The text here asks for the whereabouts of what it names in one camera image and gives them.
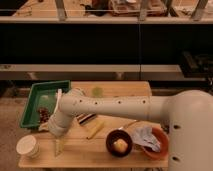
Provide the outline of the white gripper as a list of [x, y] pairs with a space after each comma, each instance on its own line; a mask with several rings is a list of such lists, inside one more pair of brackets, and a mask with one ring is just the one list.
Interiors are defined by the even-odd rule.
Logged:
[[[61, 137], [65, 135], [70, 129], [71, 123], [73, 121], [73, 116], [68, 116], [61, 112], [52, 114], [48, 120], [49, 132], [55, 137]], [[64, 150], [65, 138], [55, 139], [55, 156], [58, 156]]]

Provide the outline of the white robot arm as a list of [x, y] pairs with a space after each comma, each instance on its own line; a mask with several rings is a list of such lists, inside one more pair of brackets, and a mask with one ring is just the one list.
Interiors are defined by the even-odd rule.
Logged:
[[77, 88], [58, 100], [48, 128], [61, 137], [78, 114], [96, 113], [169, 126], [168, 171], [213, 171], [213, 96], [188, 90], [173, 96], [87, 97]]

